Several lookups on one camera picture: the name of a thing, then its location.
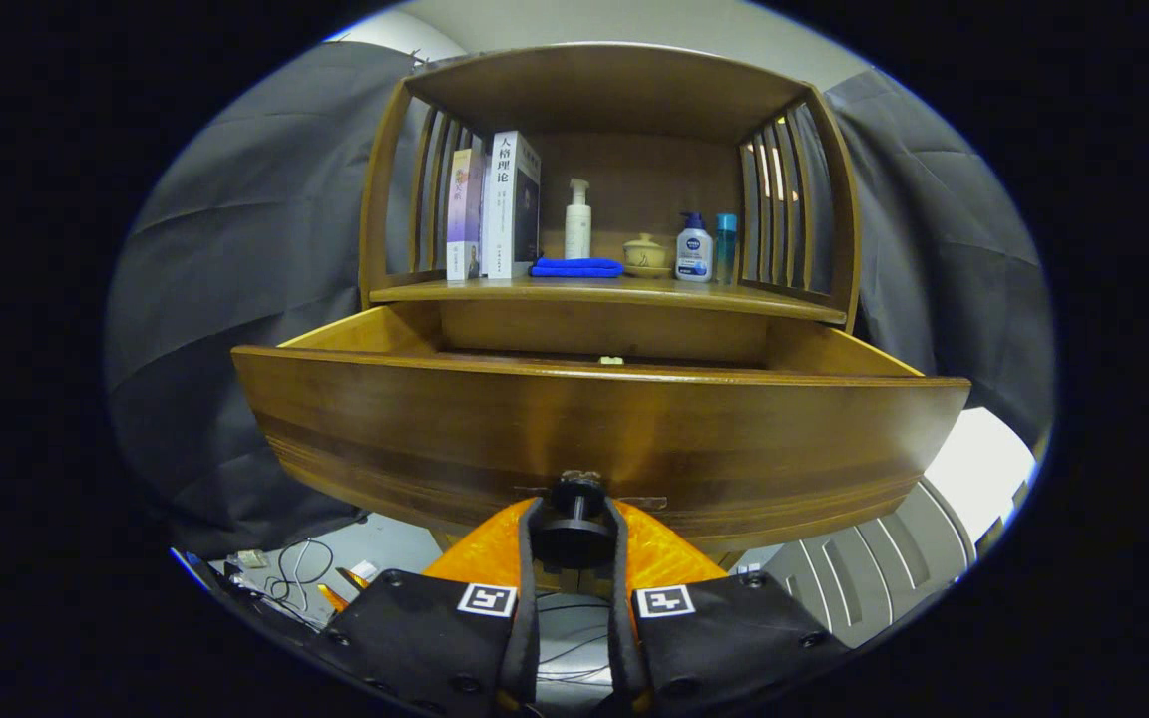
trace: blue cloth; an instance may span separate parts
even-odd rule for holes
[[[615,260],[592,257],[588,260],[548,260],[540,257],[530,268],[532,277],[619,277],[624,264]]]

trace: white book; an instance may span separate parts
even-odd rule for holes
[[[495,133],[481,232],[491,278],[523,277],[539,257],[539,155],[520,132]]]

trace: open drawer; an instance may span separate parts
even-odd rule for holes
[[[970,392],[815,322],[672,306],[402,301],[232,355],[324,494],[464,535],[593,470],[705,551],[889,514]]]

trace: book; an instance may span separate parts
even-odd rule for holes
[[[523,277],[539,258],[539,155],[517,131],[496,132],[491,155],[483,271]]]
[[[481,276],[481,149],[458,149],[450,156],[446,200],[446,278],[472,280]]]

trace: bottle cap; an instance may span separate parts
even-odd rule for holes
[[[702,213],[683,213],[680,216],[685,217],[685,229],[688,231],[707,231],[707,226],[703,226]]]
[[[587,180],[571,178],[571,190],[574,191],[574,196],[571,199],[572,208],[584,208],[587,206]]]

